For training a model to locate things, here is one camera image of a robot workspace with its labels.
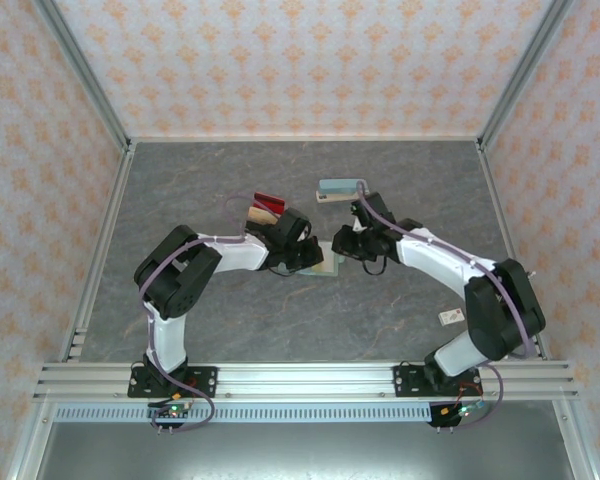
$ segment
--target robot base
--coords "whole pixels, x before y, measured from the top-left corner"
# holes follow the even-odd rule
[[[215,397],[218,383],[217,367],[191,366],[187,365],[185,360],[170,375],[185,385],[206,393],[211,398]],[[156,367],[149,362],[146,354],[143,364],[132,365],[129,389],[127,390],[129,398],[165,398],[171,397],[176,392],[179,392],[184,398],[191,397],[190,392],[179,390],[177,386],[160,375]]]
[[[481,385],[477,368],[470,368],[457,377],[450,378],[444,385],[434,386],[425,377],[425,365],[403,363],[393,367],[393,387],[396,397],[457,397],[460,394],[460,384]],[[469,391],[462,397],[480,398],[480,395],[478,392]]]

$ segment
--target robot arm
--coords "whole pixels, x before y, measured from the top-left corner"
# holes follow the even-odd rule
[[[310,231],[309,220],[292,208],[285,210],[274,225],[248,222],[244,238],[214,237],[195,233],[186,225],[176,227],[134,275],[135,283],[142,287],[176,250],[189,242],[202,240],[166,265],[148,285],[143,298],[155,321],[153,340],[162,369],[178,379],[178,373],[186,368],[186,315],[212,275],[231,270],[265,270],[281,263],[289,271],[316,265],[323,261],[323,255],[317,238],[309,236]],[[166,385],[149,349],[144,363],[156,381]]]
[[[366,203],[382,218],[396,224],[378,193],[365,196]],[[352,203],[353,227],[344,225],[333,239],[333,250],[360,261],[386,256],[396,263],[416,268],[456,292],[466,304],[467,331],[425,358],[424,377],[436,390],[443,390],[463,372],[489,360],[500,360],[522,345],[512,313],[494,284],[477,265],[500,279],[520,314],[527,335],[539,333],[545,319],[527,274],[512,259],[496,263],[449,246],[423,228],[405,219],[397,225],[414,237],[402,235],[379,222],[358,200]],[[460,252],[460,256],[450,250]]]

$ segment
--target red object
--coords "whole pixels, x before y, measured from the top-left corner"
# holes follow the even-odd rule
[[[256,192],[253,194],[254,200],[259,201],[263,205],[266,205],[273,213],[281,215],[284,213],[284,200],[273,195],[266,195],[264,193]]]

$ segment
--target orange floral pattern wall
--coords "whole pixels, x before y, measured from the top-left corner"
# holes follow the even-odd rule
[[[476,136],[549,0],[60,0],[132,136]]]
[[[55,360],[119,153],[30,0],[0,0],[0,480]]]
[[[575,359],[600,449],[600,0],[575,2],[489,149],[550,350]]]

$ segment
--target small card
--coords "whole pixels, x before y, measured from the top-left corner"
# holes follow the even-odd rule
[[[447,310],[446,312],[441,312],[438,314],[438,318],[440,319],[440,323],[444,325],[449,325],[451,323],[462,322],[464,318],[464,314],[462,310],[456,308],[455,310]]]

